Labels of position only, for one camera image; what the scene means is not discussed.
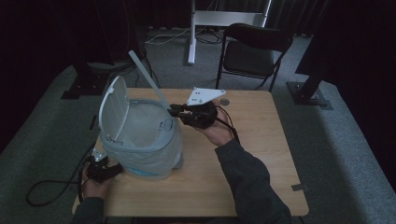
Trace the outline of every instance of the gray sleeve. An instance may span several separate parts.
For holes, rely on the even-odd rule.
[[[102,198],[87,198],[78,205],[72,224],[102,224],[105,201]]]
[[[216,148],[241,223],[291,223],[289,208],[270,186],[264,163],[246,152],[236,140]]]

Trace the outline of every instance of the container handle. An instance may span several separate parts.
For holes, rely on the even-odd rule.
[[[154,81],[152,80],[145,66],[142,64],[142,62],[140,62],[139,58],[137,58],[137,55],[134,53],[133,50],[129,51],[129,56],[131,56],[132,60],[134,60],[134,63],[136,64],[137,68],[139,68],[140,72],[146,78],[151,88],[154,89],[157,95],[161,98],[161,100],[165,104],[166,109],[171,109],[171,106],[166,101],[165,97],[163,96],[163,93],[158,89],[157,85],[155,85]]]

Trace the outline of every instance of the white plastic container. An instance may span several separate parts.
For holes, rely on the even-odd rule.
[[[147,73],[144,67],[139,69]],[[100,138],[106,153],[139,178],[164,179],[182,164],[178,120],[170,116],[170,106],[159,94],[162,101],[129,98],[124,78],[116,77],[99,111]]]

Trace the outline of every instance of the chair backrest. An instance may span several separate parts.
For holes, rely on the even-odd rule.
[[[284,52],[292,43],[292,35],[280,30],[261,28],[244,23],[234,23],[228,26],[223,34],[223,40],[227,37],[234,38],[255,49],[269,49]]]

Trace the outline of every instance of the hand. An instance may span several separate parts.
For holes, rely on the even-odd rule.
[[[219,100],[213,100],[212,102],[215,106],[220,106]],[[222,111],[220,108],[217,108],[217,110],[218,119],[222,119],[223,121],[228,123],[228,118],[224,111]],[[231,133],[230,128],[220,123],[218,120],[216,120],[211,126],[206,129],[195,128],[195,130],[203,133],[212,144],[218,147],[225,145],[233,139],[233,134]]]
[[[85,168],[84,171],[82,172],[82,179],[84,180],[84,184],[82,186],[82,192],[84,198],[97,197],[104,199],[107,195],[108,189],[114,177],[105,180],[102,184],[99,184],[93,179],[89,179],[87,177],[87,168]]]

